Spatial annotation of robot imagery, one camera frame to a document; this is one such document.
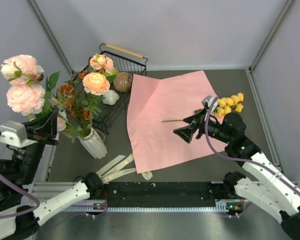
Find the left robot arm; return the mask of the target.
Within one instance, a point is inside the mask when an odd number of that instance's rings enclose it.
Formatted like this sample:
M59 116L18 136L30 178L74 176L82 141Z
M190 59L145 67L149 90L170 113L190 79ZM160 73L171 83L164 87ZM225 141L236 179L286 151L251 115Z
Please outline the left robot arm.
M55 108L28 122L0 125L0 142L13 151L10 160L0 159L0 240L24 240L68 207L103 194L104 184L95 172L43 202L29 192L45 147L58 143L60 116Z

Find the beige ribbon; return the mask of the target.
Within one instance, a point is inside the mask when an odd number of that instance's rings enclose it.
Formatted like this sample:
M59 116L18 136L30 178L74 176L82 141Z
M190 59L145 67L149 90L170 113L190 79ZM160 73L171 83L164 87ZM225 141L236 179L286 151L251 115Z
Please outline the beige ribbon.
M126 168L127 165L134 161L135 158L132 153L127 157L125 155L118 155L101 169L99 169L96 174L101 179L103 184L108 184L123 176L136 173L136 167Z

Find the peach rose stem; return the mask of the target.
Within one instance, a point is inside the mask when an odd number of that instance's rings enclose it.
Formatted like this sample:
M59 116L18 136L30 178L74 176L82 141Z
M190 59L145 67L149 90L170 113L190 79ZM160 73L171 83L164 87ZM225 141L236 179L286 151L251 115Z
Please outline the peach rose stem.
M90 58L87 74L82 78L83 89L90 100L96 100L98 104L102 102L104 94L111 88L103 72L112 74L114 69L114 61L104 54L96 53Z

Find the brown dried rose bunch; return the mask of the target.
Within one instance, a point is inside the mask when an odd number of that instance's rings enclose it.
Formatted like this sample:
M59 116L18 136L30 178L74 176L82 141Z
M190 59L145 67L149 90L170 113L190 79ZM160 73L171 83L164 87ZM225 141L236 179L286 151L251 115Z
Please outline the brown dried rose bunch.
M88 137L94 118L102 112L99 107L102 96L78 89L87 75L87 71L81 72L79 77L66 81L56 91L56 102L61 110L58 114L58 131L72 140Z

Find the yellow flower bunch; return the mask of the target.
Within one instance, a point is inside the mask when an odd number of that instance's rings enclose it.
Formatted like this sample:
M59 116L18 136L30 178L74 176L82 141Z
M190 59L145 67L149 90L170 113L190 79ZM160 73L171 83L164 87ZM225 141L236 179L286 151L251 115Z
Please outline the yellow flower bunch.
M232 95L231 97L222 97L218 98L218 107L211 112L211 117L215 119L215 121L222 120L226 114L231 113L234 111L235 113L241 113L244 106L244 94L242 92L239 92L237 95ZM162 123L167 122L183 122L183 119L169 119L169 120L162 120Z

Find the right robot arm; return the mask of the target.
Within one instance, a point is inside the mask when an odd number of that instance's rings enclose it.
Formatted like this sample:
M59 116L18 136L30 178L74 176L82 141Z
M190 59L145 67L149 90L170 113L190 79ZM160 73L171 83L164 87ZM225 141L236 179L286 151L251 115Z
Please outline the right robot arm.
M190 143L194 133L196 139L205 137L226 144L225 159L236 162L249 172L259 183L239 172L233 172L223 180L223 192L229 198L245 198L271 215L283 231L293 240L300 240L300 188L280 172L246 135L246 125L237 113L228 113L222 122L208 117L204 109L183 121L188 125L173 130L186 143Z

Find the pink wrapping paper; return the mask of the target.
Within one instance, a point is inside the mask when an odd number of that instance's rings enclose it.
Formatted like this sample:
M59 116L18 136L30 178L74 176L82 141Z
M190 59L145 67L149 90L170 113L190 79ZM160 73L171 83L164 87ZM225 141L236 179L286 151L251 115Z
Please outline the pink wrapping paper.
M138 173L159 170L213 154L205 137L191 143L173 133L182 120L216 97L204 71L165 79L135 74L127 111L127 131Z

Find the pink flower bunch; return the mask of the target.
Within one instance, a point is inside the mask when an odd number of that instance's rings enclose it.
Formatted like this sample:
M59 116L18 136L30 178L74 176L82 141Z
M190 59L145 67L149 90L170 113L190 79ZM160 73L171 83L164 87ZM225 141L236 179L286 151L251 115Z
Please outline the pink flower bunch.
M10 84L6 99L13 112L41 119L57 109L57 131L66 129L67 114L56 98L59 71L44 77L45 71L35 57L20 54L5 59L0 72Z

